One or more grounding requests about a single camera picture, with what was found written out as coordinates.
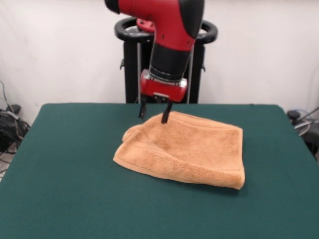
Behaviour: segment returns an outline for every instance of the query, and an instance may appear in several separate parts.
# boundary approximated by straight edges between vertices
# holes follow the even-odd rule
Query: orange towel
[[[185,183],[241,189],[243,130],[239,127],[171,112],[126,131],[114,161],[130,170]]]

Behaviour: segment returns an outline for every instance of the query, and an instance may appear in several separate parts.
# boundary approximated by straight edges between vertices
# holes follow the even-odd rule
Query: table
[[[148,106],[147,116],[165,105]],[[283,110],[174,105],[244,129],[242,190],[184,184],[112,161],[134,104],[44,105],[0,183],[4,239],[318,239],[319,168]]]

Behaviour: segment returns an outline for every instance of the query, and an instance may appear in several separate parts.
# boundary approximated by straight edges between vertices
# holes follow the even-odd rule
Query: red robot arm
[[[155,25],[155,40],[149,70],[141,75],[141,93],[168,98],[163,114],[166,123],[172,102],[180,102],[187,82],[183,75],[201,27],[204,0],[105,0],[113,12],[124,13]],[[142,102],[140,117],[143,117]]]

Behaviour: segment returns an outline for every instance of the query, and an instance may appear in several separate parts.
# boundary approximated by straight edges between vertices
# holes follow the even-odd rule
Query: towel fold
[[[185,183],[241,189],[243,130],[237,126],[171,112],[128,129],[114,161],[130,170]]]

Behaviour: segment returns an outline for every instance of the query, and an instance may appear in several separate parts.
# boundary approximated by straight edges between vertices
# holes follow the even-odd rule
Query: black cable
[[[1,158],[0,158],[0,161],[3,162],[3,163],[11,164],[10,162],[5,161],[5,160],[3,160],[3,159],[1,159]]]
[[[307,117],[311,116],[313,113],[319,111],[319,106],[317,108],[315,108],[313,111],[309,112],[307,115],[305,115],[304,117],[300,118],[299,120],[297,120],[296,123],[301,122],[302,120],[306,119]]]
[[[4,173],[4,172],[6,172],[8,169],[6,168],[6,169],[4,169],[4,170],[2,170],[2,171],[0,171],[0,174],[2,174],[2,173]]]
[[[8,148],[13,143],[16,143],[15,147],[18,149],[29,131],[30,125],[14,114],[12,106],[7,102],[4,83],[1,80],[0,84],[2,85],[4,100],[8,105],[8,109],[11,109],[11,111],[0,110],[0,152],[15,154],[15,152],[8,151]]]

